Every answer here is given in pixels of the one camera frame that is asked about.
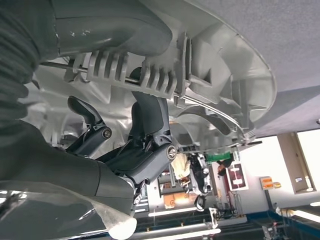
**fabric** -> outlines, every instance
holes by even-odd
[[[171,163],[174,171],[175,178],[180,180],[190,175],[190,162],[186,154],[178,153],[177,157]]]

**wall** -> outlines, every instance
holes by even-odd
[[[262,144],[251,147],[240,153],[248,178],[249,190],[239,191],[242,210],[246,213],[262,212],[268,209],[260,177],[270,176],[274,182],[280,182],[282,188],[269,191],[271,200],[280,208],[309,205],[320,201],[320,157],[318,153],[320,130],[298,134],[310,174],[318,191],[294,194],[289,174],[276,136],[261,138]]]

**workshop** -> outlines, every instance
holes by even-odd
[[[319,0],[0,0],[0,240],[320,239]]]

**plastic cover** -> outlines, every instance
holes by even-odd
[[[124,240],[137,226],[131,216],[51,183],[23,182],[28,187],[22,191],[18,182],[0,181],[0,189],[10,183],[15,189],[0,190],[0,239],[77,239],[108,232]],[[5,207],[14,195],[18,200]]]

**orange sign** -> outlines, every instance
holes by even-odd
[[[269,176],[260,177],[260,181],[263,190],[270,190],[275,188],[272,179]]]

